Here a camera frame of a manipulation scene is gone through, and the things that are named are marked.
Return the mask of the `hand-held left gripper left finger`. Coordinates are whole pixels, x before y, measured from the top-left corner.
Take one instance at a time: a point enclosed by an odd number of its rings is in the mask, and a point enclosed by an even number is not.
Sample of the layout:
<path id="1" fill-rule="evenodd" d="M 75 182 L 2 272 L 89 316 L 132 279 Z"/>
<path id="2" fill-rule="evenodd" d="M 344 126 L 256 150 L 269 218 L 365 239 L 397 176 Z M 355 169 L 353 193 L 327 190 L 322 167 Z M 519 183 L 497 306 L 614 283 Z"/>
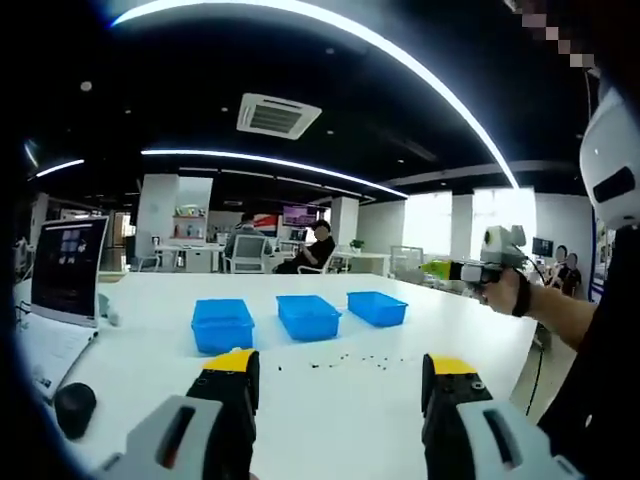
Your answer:
<path id="1" fill-rule="evenodd" d="M 141 420 L 99 479 L 249 479 L 257 431 L 259 352 L 236 349 L 203 367 L 187 394 Z"/>

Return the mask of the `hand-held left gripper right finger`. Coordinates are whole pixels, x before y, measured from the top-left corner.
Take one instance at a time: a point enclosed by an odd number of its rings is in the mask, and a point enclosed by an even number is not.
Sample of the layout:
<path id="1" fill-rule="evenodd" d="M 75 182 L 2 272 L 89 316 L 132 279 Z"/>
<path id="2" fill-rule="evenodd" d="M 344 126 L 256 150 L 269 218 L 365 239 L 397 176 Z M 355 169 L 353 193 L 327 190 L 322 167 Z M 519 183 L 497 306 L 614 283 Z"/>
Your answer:
<path id="1" fill-rule="evenodd" d="M 429 479 L 581 479 L 551 452 L 546 434 L 510 402 L 492 397 L 463 360 L 426 354 L 421 412 Z"/>

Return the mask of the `person's right hand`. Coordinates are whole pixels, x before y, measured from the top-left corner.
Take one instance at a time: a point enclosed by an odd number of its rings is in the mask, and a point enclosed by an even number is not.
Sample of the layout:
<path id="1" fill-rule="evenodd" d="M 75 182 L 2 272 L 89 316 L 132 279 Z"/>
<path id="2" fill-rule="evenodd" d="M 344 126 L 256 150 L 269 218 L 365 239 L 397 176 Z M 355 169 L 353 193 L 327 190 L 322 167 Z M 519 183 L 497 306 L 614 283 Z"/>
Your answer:
<path id="1" fill-rule="evenodd" d="M 484 286 L 481 299 L 493 311 L 511 315 L 517 302 L 519 283 L 519 275 L 512 269 L 505 269 L 498 282 Z"/>

